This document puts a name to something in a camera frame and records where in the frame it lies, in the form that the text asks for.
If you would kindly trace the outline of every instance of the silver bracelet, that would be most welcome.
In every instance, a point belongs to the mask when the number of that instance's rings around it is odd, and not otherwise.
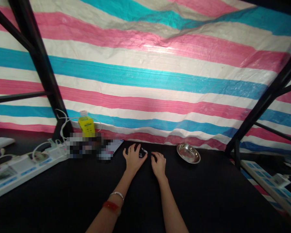
[[[113,195],[113,194],[117,194],[117,195],[119,195],[119,196],[123,199],[123,204],[124,204],[124,197],[123,197],[123,194],[121,194],[120,192],[113,192],[113,193],[110,194],[110,196]]]

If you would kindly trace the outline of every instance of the blue stripe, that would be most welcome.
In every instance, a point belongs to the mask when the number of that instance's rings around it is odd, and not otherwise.
[[[267,109],[259,120],[266,120],[291,127],[291,114]]]
[[[82,1],[126,21],[160,23],[178,30],[197,28],[208,23],[237,22],[271,31],[274,35],[291,36],[291,16],[263,7],[253,7],[232,12],[214,20],[195,21],[183,18],[173,11],[151,10],[133,0]]]
[[[69,117],[80,116],[79,112],[67,110]],[[54,114],[50,107],[31,107],[31,106],[12,106],[0,105],[0,115],[12,117],[47,117],[52,118]],[[184,129],[189,132],[201,131],[211,135],[222,134],[232,137],[237,129],[231,127],[222,127],[210,123],[198,123],[190,120],[181,122],[165,121],[158,119],[137,120],[129,118],[119,118],[114,116],[105,116],[100,114],[89,114],[91,117],[100,120],[102,123],[125,128],[151,127],[159,130],[172,131],[176,128]]]
[[[241,169],[240,171],[248,180],[252,179],[252,177],[249,176],[249,174],[244,169]]]
[[[54,73],[104,83],[259,99],[267,85],[49,56]],[[27,52],[0,48],[0,66],[35,70]]]
[[[273,206],[275,206],[277,209],[284,210],[284,209],[282,208],[282,206],[281,206],[279,203],[277,203],[277,202],[272,202],[272,201],[269,201],[269,202],[270,202],[270,204],[272,204]]]
[[[278,153],[278,154],[289,154],[291,155],[291,150],[284,150],[284,149],[279,149],[279,148],[272,148],[272,147],[265,147],[265,146],[260,146],[257,144],[254,144],[252,142],[241,142],[240,143],[241,148],[245,148],[250,151],[254,152],[273,152],[273,153]]]

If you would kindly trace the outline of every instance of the bottle cap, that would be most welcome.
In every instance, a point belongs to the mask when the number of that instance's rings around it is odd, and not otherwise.
[[[87,116],[87,111],[86,110],[80,111],[80,115],[83,117]]]

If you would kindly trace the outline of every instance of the yellow bottle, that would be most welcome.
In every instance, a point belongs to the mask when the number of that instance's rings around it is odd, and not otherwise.
[[[78,123],[82,129],[83,137],[95,137],[94,120],[88,116],[87,111],[80,111]]]

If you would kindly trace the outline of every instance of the stainless steel bowl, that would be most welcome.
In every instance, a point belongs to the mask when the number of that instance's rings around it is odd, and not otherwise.
[[[177,146],[177,152],[186,162],[196,164],[200,162],[200,154],[189,144],[182,143]]]

